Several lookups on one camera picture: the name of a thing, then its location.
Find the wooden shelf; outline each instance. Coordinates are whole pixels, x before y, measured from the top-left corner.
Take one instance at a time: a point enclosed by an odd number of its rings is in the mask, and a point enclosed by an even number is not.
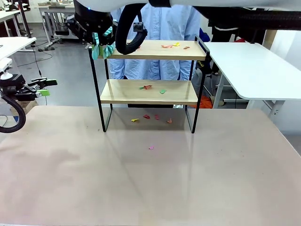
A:
[[[177,42],[180,43],[180,46],[172,48],[161,46]],[[204,60],[205,57],[206,53],[196,41],[144,40],[141,47],[134,53],[123,55],[115,50],[109,59]]]
[[[140,87],[152,85],[149,89]],[[198,102],[191,81],[107,80],[101,94],[104,104],[195,105]]]

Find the beige table surface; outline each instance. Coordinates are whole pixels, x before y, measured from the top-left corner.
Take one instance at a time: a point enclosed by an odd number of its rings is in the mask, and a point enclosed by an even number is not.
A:
[[[257,110],[200,110],[193,135],[183,109],[114,109],[103,133],[96,108],[37,106],[0,144],[0,181],[1,223],[301,223],[301,158]]]

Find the orange paper scrap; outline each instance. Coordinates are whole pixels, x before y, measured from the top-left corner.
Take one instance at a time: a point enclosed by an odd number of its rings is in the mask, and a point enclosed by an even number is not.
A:
[[[143,86],[145,89],[152,87],[152,85]]]
[[[165,45],[161,45],[163,48],[172,48],[173,45],[169,45],[169,46],[165,46]]]

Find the gray floor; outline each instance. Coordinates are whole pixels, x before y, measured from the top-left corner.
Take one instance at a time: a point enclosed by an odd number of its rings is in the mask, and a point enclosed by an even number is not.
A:
[[[37,37],[37,45],[47,41],[42,24],[29,24],[29,27],[33,32],[33,37]],[[54,47],[55,50],[46,52],[52,55],[51,59],[38,62],[43,77],[57,79],[58,81],[58,86],[48,88],[51,96],[47,97],[47,104],[97,106],[88,50],[80,43],[69,41],[64,41],[63,44],[55,44]],[[38,61],[49,57],[50,55],[43,52],[36,52]],[[33,53],[17,52],[13,55],[13,59],[15,63],[14,68],[11,69],[12,73],[17,73],[19,70],[27,81],[40,76],[35,63],[24,65],[35,61]],[[102,60],[96,61],[95,67],[99,89],[102,90],[106,82],[104,62]],[[218,76],[213,77],[214,85],[218,84],[219,78]],[[206,79],[206,86],[210,89],[210,79],[208,78]],[[222,93],[222,98],[235,99],[236,97],[233,89],[225,89]],[[45,98],[38,98],[37,101],[39,105],[46,104]],[[222,108],[235,108],[235,104],[225,104]],[[236,108],[246,108],[246,104],[236,104]],[[3,102],[0,102],[0,114],[11,115],[9,106]],[[287,138],[292,140],[294,147],[301,153],[300,137]]]

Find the person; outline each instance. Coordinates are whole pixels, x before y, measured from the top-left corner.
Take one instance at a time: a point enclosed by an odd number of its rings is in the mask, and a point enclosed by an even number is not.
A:
[[[122,9],[111,12],[119,21]],[[155,8],[146,4],[142,21],[148,31],[147,40],[194,40],[200,28],[200,13],[191,6],[175,5],[171,8]],[[133,29],[128,39],[133,39]],[[188,80],[191,61],[110,59],[113,79]]]

